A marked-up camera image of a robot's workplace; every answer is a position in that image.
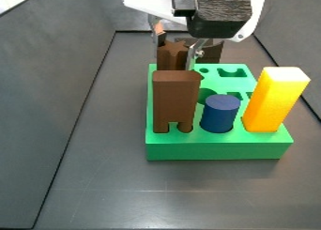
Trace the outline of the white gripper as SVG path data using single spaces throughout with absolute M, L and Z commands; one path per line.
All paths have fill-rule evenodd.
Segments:
M 187 25 L 184 17 L 173 17 L 171 11 L 171 0 L 121 0 L 126 8 L 132 8 L 145 12 L 148 16 L 148 24 L 153 43 L 157 47 L 164 45 L 167 33 L 163 28 L 160 20 L 168 20 L 172 23 Z M 229 41 L 240 42 L 252 33 L 263 7 L 264 0 L 249 0 L 251 16 L 241 28 L 231 35 Z M 207 39 L 199 38 L 188 47 L 185 70 L 193 69 L 195 60 L 203 56 L 201 50 Z

